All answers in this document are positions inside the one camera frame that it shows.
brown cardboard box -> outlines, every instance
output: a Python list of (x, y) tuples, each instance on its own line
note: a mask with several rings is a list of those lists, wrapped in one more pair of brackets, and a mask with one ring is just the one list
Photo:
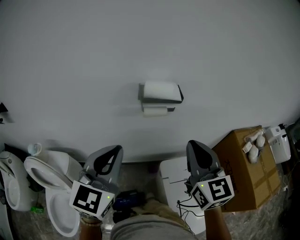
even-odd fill
[(249, 163), (242, 150), (244, 137), (261, 128), (234, 130), (213, 148), (226, 175), (231, 176), (235, 194), (233, 199), (222, 206), (224, 212), (257, 209), (280, 186), (275, 160), (267, 141), (256, 164)]

white toilet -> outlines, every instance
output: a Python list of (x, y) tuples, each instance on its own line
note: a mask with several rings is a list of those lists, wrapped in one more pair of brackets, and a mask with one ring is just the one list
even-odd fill
[(27, 157), (28, 174), (46, 188), (48, 215), (55, 229), (65, 237), (73, 237), (79, 228), (79, 212), (69, 206), (74, 180), (79, 179), (81, 165), (67, 153), (47, 151), (46, 157)]
[(0, 171), (9, 206), (16, 211), (29, 211), (37, 204), (38, 194), (29, 188), (23, 162), (14, 154), (0, 153)]

